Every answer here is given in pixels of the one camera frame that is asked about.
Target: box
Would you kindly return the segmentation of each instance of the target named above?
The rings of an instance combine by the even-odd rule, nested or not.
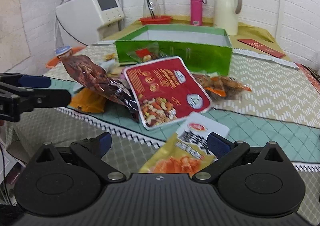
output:
[[[179,56],[191,72],[228,75],[232,46],[224,29],[192,25],[145,25],[116,40],[119,62],[132,62],[128,52],[158,42],[169,56]]]

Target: nut mix image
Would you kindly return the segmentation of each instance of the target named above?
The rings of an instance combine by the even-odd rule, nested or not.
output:
[[[141,104],[143,118],[148,127],[156,126],[177,119],[173,104],[165,98],[157,97],[144,100]]]

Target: ribbed gray surface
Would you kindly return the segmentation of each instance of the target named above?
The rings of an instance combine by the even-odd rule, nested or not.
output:
[[[211,185],[195,183],[187,174],[133,174],[125,183],[108,186],[95,204],[78,214],[63,218],[40,218],[27,214],[15,224],[15,226],[22,225],[298,226],[308,224],[297,214],[276,219],[252,218],[241,214],[220,200]]]

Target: screw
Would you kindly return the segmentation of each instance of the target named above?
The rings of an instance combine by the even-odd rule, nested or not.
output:
[[[199,179],[199,180],[207,180],[210,177],[211,177],[211,175],[207,172],[196,173],[196,179]]]
[[[111,172],[108,174],[108,178],[111,180],[119,180],[122,179],[124,175],[120,172]]]

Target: yellow snack package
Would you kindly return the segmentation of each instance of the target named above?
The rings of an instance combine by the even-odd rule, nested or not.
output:
[[[190,177],[217,160],[207,142],[215,132],[222,137],[229,128],[192,112],[167,142],[143,165],[140,173],[188,173]]]

